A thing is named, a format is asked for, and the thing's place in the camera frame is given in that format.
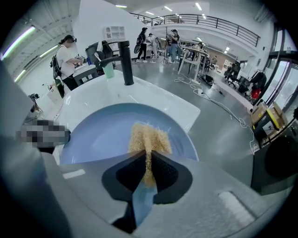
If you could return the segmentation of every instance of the white cable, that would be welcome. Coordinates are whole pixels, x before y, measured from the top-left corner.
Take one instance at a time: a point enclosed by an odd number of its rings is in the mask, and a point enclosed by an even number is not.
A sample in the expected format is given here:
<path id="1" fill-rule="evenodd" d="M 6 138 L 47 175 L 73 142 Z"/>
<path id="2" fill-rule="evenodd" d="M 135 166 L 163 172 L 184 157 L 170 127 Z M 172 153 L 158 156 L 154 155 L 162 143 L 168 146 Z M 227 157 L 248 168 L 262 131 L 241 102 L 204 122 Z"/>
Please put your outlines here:
<path id="1" fill-rule="evenodd" d="M 249 128 L 249 129 L 251 130 L 253 138 L 252 138 L 252 140 L 250 141 L 250 148 L 251 148 L 251 152 L 252 152 L 252 154 L 255 154 L 255 147 L 257 147 L 257 149 L 258 149 L 258 145 L 257 145 L 257 144 L 254 144 L 253 147 L 251 146 L 252 142 L 255 140 L 255 136 L 254 136 L 254 133 L 253 133 L 251 127 L 250 127 L 250 126 L 247 126 L 246 123 L 245 123 L 245 121 L 244 121 L 242 118 L 238 118 L 238 117 L 236 117 L 235 114 L 234 114 L 228 107 L 226 107 L 224 104 L 222 104 L 222 103 L 220 103 L 220 102 L 217 102 L 217 101 L 215 101 L 215 100 L 213 100 L 213 99 L 206 98 L 206 97 L 202 96 L 202 94 L 199 94 L 199 93 L 198 93 L 199 88 L 203 91 L 203 87 L 200 86 L 200 85 L 198 85 L 198 84 L 196 84 L 196 83 L 192 83 L 192 79 L 191 79 L 191 78 L 188 78 L 188 77 L 186 77 L 186 78 L 189 80 L 189 82 L 185 82 L 185 80 L 184 80 L 183 78 L 181 78 L 181 77 L 178 77 L 177 79 L 175 79 L 174 82 L 183 82 L 183 83 L 185 83 L 185 84 L 188 84 L 188 85 L 191 87 L 191 89 L 193 89 L 193 92 L 194 92 L 196 95 L 198 95 L 198 96 L 201 97 L 201 98 L 207 99 L 207 100 L 209 100 L 209 101 L 211 101 L 211 102 L 217 104 L 218 106 L 220 106 L 220 107 L 223 108 L 223 109 L 227 109 L 228 112 L 229 112 L 229 113 L 230 113 L 230 114 L 231 114 L 231 115 L 232 115 L 232 116 L 233 116 L 233 117 L 240 123 L 240 126 L 241 126 L 242 128 Z"/>

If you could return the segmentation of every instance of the sink basin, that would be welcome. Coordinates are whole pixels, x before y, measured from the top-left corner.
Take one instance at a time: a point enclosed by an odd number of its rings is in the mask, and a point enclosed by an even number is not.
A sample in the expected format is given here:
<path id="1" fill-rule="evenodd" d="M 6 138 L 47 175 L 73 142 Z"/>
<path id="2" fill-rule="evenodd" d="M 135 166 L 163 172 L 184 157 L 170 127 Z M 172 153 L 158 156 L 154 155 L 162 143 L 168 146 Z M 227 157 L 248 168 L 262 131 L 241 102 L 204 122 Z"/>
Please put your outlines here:
<path id="1" fill-rule="evenodd" d="M 189 136 L 171 117 L 147 105 L 123 103 L 87 116 L 72 131 L 71 140 L 62 150 L 60 163 L 74 164 L 126 154 L 135 122 L 148 123 L 168 132 L 174 155 L 198 160 Z"/>
<path id="2" fill-rule="evenodd" d="M 75 135 L 80 134 L 79 131 L 80 128 L 82 128 L 82 125 L 85 126 L 85 122 L 83 123 L 84 119 L 86 119 L 86 121 L 92 121 L 92 123 L 96 123 L 96 120 L 101 120 L 102 122 L 106 123 L 105 119 L 100 116 L 100 114 L 103 112 L 107 113 L 107 116 L 108 118 L 110 118 L 110 120 L 114 120 L 113 116 L 109 114 L 111 113 L 111 111 L 113 111 L 113 113 L 117 115 L 117 118 L 124 118 L 125 112 L 122 110 L 122 107 L 119 106 L 121 104 L 122 106 L 124 106 L 123 104 L 130 104 L 130 106 L 135 106 L 132 107 L 134 110 L 138 110 L 138 112 L 135 112 L 135 116 L 138 119 L 132 120 L 132 115 L 134 112 L 131 110 L 127 115 L 127 118 L 130 118 L 130 120 L 127 120 L 126 123 L 130 123 L 130 126 L 126 126 L 126 137 L 130 136 L 130 133 L 128 133 L 128 131 L 130 132 L 131 125 L 137 120 L 142 122 L 150 121 L 152 124 L 154 124 L 155 126 L 159 126 L 160 129 L 163 129 L 165 131 L 167 131 L 170 127 L 167 126 L 165 123 L 171 123 L 171 125 L 175 125 L 175 128 L 179 127 L 179 133 L 181 135 L 182 132 L 184 132 L 185 136 L 187 136 L 186 133 L 190 130 L 193 123 L 199 116 L 200 109 L 195 107 L 191 103 L 181 99 L 180 97 L 177 97 L 169 93 L 168 91 L 163 90 L 142 79 L 134 77 L 134 82 L 135 83 L 131 86 L 125 86 L 122 72 L 115 70 L 115 76 L 113 78 L 107 79 L 105 75 L 100 76 L 79 86 L 78 88 L 67 94 L 57 121 L 60 123 L 60 125 L 66 126 L 72 132 L 71 141 L 65 146 L 63 154 L 63 146 L 58 146 L 56 148 L 57 150 L 53 153 L 53 155 L 57 163 L 78 163 L 80 161 L 84 161 L 81 156 L 84 157 L 87 154 L 83 155 L 83 152 L 80 152 L 80 156 L 77 155 L 74 157 L 74 159 L 70 159 L 69 152 L 66 152 L 71 150 L 70 147 L 72 144 L 76 144 L 76 140 L 80 141 L 80 143 L 83 143 L 84 140 L 87 140 L 89 144 L 94 145 L 94 148 L 91 148 L 88 145 L 89 150 L 98 152 L 98 148 L 95 148 L 95 146 L 100 147 L 100 144 L 97 143 L 95 135 L 92 134 L 94 141 L 88 139 L 91 135 L 87 135 L 86 137 L 82 137 L 81 139 L 74 139 Z M 112 105 L 118 106 L 115 108 L 109 108 L 108 110 L 104 109 Z M 144 108 L 150 108 L 148 109 L 149 112 L 154 112 L 154 114 L 150 115 L 146 113 L 144 111 Z M 156 120 L 159 120 L 160 117 L 166 118 L 161 124 L 156 122 Z M 123 124 L 120 123 L 120 121 L 117 121 L 117 123 L 119 123 L 117 124 L 119 128 L 125 127 Z M 115 128 L 115 124 L 108 125 L 109 130 L 106 130 L 106 128 L 103 128 L 98 124 L 97 127 L 95 127 L 95 124 L 90 125 L 90 128 L 96 128 L 98 130 L 96 131 L 96 133 L 99 137 L 103 133 L 108 136 L 108 134 L 114 130 L 113 128 Z M 113 136 L 113 138 L 114 142 L 118 140 L 116 135 Z M 101 142 L 101 145 L 107 146 L 104 140 L 99 139 L 99 141 Z M 113 146 L 111 153 L 102 152 L 103 154 L 100 155 L 94 154 L 94 157 L 92 157 L 91 154 L 88 153 L 88 156 L 90 155 L 91 157 L 85 158 L 85 161 L 93 160 L 95 159 L 95 157 L 97 159 L 105 159 L 114 156 L 116 152 L 113 153 L 113 150 L 115 150 L 116 147 L 120 146 L 119 141 L 117 141 L 117 143 L 118 144 L 115 143 L 114 145 L 109 145 Z M 128 147 L 126 145 L 124 147 L 121 149 L 121 152 L 126 153 Z M 197 159 L 197 155 L 195 155 L 194 153 L 191 153 L 190 156 L 192 156 L 193 159 Z"/>

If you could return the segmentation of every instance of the cable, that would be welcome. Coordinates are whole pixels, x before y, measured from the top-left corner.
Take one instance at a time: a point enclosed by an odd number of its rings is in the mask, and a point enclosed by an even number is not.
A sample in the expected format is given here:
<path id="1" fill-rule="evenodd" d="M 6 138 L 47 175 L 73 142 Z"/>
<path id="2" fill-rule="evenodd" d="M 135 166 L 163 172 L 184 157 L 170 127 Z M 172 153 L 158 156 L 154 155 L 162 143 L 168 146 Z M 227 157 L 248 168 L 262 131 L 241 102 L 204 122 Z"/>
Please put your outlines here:
<path id="1" fill-rule="evenodd" d="M 185 84 L 188 84 L 190 86 L 190 88 L 193 89 L 193 92 L 196 95 L 198 95 L 199 97 L 204 98 L 206 100 L 209 100 L 209 101 L 215 103 L 216 105 L 220 106 L 225 111 L 227 111 L 228 113 L 230 113 L 230 115 L 232 115 L 240 123 L 240 126 L 242 128 L 249 128 L 251 130 L 251 133 L 252 133 L 253 138 L 250 141 L 250 148 L 251 148 L 252 154 L 254 155 L 255 154 L 255 147 L 257 147 L 257 149 L 258 149 L 258 145 L 257 144 L 254 144 L 253 146 L 251 145 L 252 142 L 254 142 L 254 140 L 255 140 L 255 136 L 254 136 L 254 133 L 253 133 L 253 130 L 251 129 L 251 127 L 250 126 L 247 126 L 246 123 L 245 123 L 245 121 L 242 118 L 236 117 L 235 114 L 228 107 L 226 107 L 224 104 L 222 104 L 220 102 L 217 102 L 217 101 L 209 98 L 209 96 L 206 93 L 203 92 L 203 87 L 202 86 L 198 85 L 197 83 L 193 83 L 192 84 L 192 82 L 193 82 L 193 79 L 192 78 L 188 78 L 188 77 L 186 77 L 186 78 L 189 80 L 189 82 L 185 82 L 185 80 L 183 78 L 181 78 L 181 77 L 178 77 L 177 79 L 175 79 L 174 82 L 183 82 Z"/>

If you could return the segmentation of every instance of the red object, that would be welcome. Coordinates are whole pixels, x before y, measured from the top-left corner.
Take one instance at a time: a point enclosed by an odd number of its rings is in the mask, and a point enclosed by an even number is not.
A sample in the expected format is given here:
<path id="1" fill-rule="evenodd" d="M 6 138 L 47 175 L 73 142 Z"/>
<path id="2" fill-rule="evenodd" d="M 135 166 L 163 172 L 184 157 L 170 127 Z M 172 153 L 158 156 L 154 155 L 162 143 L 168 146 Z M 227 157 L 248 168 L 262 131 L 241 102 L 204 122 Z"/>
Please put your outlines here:
<path id="1" fill-rule="evenodd" d="M 260 93 L 261 93 L 261 89 L 253 89 L 253 90 L 251 91 L 251 97 L 252 97 L 253 99 L 257 99 L 258 96 L 260 95 Z"/>

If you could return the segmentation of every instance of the black pants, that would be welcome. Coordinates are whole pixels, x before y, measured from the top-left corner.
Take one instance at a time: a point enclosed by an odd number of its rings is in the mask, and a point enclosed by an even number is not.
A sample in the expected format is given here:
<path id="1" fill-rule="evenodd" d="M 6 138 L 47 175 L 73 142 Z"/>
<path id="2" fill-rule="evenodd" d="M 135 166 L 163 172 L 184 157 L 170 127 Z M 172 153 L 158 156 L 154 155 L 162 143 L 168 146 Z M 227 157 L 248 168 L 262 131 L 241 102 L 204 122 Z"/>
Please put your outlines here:
<path id="1" fill-rule="evenodd" d="M 76 83 L 72 75 L 70 75 L 66 79 L 63 79 L 62 81 L 67 85 L 70 91 L 73 91 L 75 88 L 78 87 L 78 84 Z"/>
<path id="2" fill-rule="evenodd" d="M 144 57 L 143 57 L 143 59 L 146 60 L 146 51 L 147 51 L 147 45 L 146 44 L 141 44 L 141 46 L 140 46 L 140 52 L 138 54 L 138 60 L 140 59 L 140 56 L 143 53 L 143 51 L 144 51 Z"/>

